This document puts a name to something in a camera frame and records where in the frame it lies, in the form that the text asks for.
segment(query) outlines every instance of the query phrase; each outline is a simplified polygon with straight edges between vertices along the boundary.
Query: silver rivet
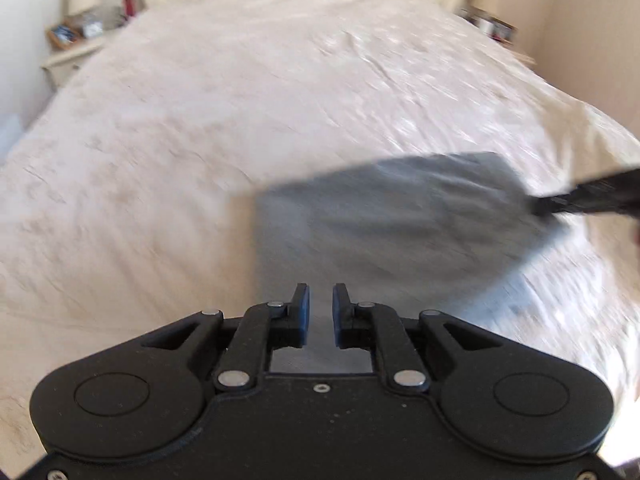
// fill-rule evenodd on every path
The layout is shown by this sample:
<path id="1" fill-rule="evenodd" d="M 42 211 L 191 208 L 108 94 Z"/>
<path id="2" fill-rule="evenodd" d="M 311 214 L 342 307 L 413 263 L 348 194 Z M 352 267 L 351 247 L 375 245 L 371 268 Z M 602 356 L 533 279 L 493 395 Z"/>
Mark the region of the silver rivet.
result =
<path id="1" fill-rule="evenodd" d="M 316 384 L 316 386 L 314 386 L 314 391 L 316 394 L 327 394 L 331 391 L 331 386 L 328 384 Z"/>
<path id="2" fill-rule="evenodd" d="M 426 380 L 426 375 L 418 370 L 402 370 L 394 375 L 394 381 L 400 386 L 422 386 Z"/>
<path id="3" fill-rule="evenodd" d="M 218 376 L 218 382 L 227 388 L 239 388 L 249 382 L 249 374 L 242 370 L 227 370 Z"/>
<path id="4" fill-rule="evenodd" d="M 66 475 L 62 471 L 54 469 L 47 474 L 47 480 L 67 480 Z"/>

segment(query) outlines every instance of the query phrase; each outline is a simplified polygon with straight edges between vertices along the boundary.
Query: white bedspread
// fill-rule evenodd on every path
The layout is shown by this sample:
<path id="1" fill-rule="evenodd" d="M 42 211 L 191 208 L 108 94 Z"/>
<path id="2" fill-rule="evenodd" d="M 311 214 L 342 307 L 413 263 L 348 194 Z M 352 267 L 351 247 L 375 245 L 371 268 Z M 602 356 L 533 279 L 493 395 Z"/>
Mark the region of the white bedspread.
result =
<path id="1" fill-rule="evenodd" d="M 532 194 L 640 164 L 613 120 L 421 0 L 183 0 L 139 17 L 0 170 L 0 467 L 42 453 L 28 399 L 55 367 L 252 304 L 255 189 L 484 150 Z M 528 312 L 488 328 L 599 373 L 626 417 L 640 383 L 632 222 L 569 221 L 527 269 Z M 640 454 L 610 436 L 611 462 Z"/>

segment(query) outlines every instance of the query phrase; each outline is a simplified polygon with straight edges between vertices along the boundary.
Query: gray fabric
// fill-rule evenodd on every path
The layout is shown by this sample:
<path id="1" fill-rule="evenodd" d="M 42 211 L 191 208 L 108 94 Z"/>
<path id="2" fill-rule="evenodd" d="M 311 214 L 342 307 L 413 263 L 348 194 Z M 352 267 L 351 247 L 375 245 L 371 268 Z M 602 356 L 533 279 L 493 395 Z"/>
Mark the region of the gray fabric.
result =
<path id="1" fill-rule="evenodd" d="M 494 153 L 384 160 L 257 197 L 258 301 L 311 286 L 305 352 L 279 351 L 272 369 L 358 371 L 362 353 L 333 347 L 332 286 L 415 317 L 434 308 L 482 324 L 529 303 L 521 268 L 561 230 L 529 210 Z"/>

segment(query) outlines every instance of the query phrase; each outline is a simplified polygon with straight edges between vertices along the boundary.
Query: red object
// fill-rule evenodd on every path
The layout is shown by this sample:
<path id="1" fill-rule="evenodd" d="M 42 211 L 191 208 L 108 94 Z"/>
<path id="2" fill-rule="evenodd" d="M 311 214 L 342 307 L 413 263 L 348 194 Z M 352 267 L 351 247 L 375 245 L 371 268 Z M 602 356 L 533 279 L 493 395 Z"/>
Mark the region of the red object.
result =
<path id="1" fill-rule="evenodd" d="M 124 1 L 124 14 L 128 20 L 136 15 L 136 1 L 135 0 L 123 0 Z"/>

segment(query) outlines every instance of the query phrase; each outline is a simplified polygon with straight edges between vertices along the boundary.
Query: picture frame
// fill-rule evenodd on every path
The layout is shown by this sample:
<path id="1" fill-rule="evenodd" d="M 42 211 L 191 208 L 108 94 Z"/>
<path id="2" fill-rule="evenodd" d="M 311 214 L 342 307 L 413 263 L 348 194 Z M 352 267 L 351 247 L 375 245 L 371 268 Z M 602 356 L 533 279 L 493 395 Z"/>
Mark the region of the picture frame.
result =
<path id="1" fill-rule="evenodd" d="M 53 47 L 68 50 L 82 41 L 80 32 L 66 23 L 60 23 L 47 31 L 47 37 Z"/>
<path id="2" fill-rule="evenodd" d="M 493 22 L 493 29 L 491 31 L 490 36 L 498 43 L 512 45 L 513 38 L 516 35 L 516 32 L 518 31 L 518 29 L 513 27 L 513 25 L 510 25 L 507 22 L 498 20 L 498 18 L 494 18 L 492 22 Z"/>

